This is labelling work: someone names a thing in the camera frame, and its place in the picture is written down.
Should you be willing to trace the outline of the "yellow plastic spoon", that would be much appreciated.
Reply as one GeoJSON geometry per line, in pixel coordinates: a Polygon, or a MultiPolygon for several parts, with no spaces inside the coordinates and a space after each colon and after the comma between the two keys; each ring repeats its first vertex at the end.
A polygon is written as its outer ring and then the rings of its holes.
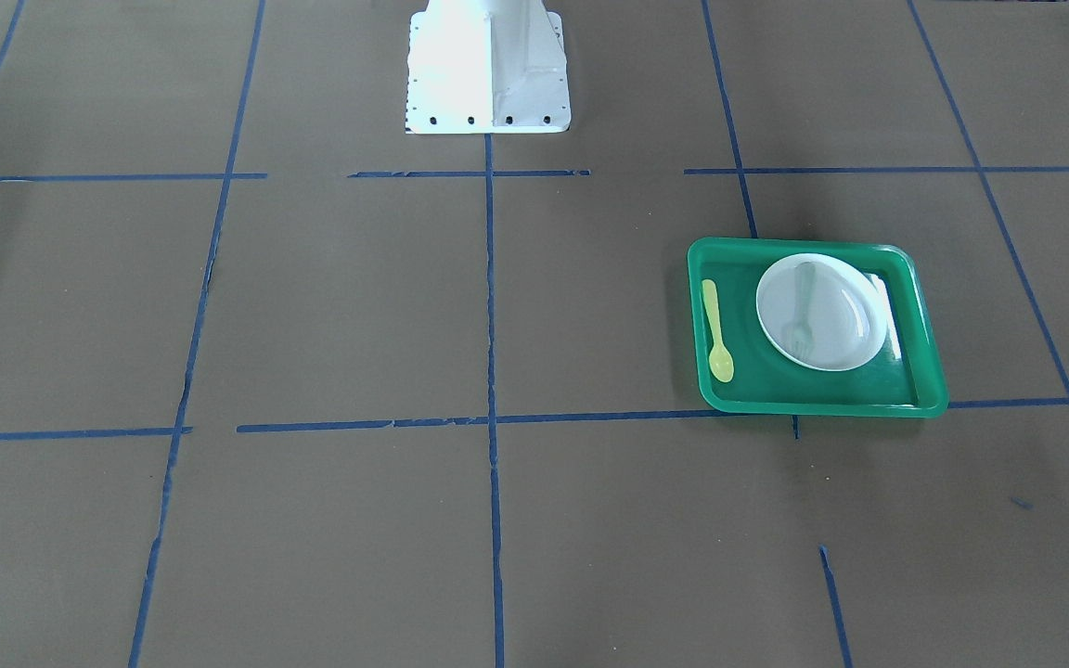
{"type": "Polygon", "coordinates": [[[710,348],[707,356],[710,373],[716,380],[729,383],[734,378],[735,363],[724,340],[718,288],[712,279],[702,279],[701,289],[704,316],[710,330],[710,348]]]}

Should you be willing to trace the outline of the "green plastic tray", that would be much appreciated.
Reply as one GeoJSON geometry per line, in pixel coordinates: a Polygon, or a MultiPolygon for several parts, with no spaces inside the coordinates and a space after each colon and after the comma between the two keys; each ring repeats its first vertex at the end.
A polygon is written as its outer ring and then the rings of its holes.
{"type": "Polygon", "coordinates": [[[936,418],[947,410],[947,382],[920,278],[899,247],[834,242],[704,238],[688,252],[697,385],[713,409],[730,414],[936,418]],[[773,263],[822,254],[862,271],[885,307],[885,339],[858,369],[823,371],[795,364],[771,342],[756,315],[755,293],[773,263]],[[702,282],[717,288],[722,335],[734,375],[710,372],[710,331],[702,282]]]}

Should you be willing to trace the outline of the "white round plate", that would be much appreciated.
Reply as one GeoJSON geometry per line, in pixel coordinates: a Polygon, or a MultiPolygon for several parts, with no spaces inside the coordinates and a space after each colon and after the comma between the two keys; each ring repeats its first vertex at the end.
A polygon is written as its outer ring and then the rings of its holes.
{"type": "Polygon", "coordinates": [[[768,267],[756,284],[756,320],[772,347],[785,359],[819,372],[848,372],[872,361],[888,339],[888,307],[874,280],[840,259],[819,253],[786,255],[768,267]],[[818,274],[811,304],[814,352],[806,361],[790,355],[789,323],[794,309],[793,271],[814,262],[818,274]]]}

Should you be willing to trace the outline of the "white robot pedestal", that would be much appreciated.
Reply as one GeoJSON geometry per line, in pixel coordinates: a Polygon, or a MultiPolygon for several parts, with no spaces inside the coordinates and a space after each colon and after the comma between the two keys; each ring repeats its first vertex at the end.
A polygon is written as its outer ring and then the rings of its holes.
{"type": "Polygon", "coordinates": [[[406,133],[572,126],[564,26],[543,1],[429,1],[408,37],[406,133]]]}

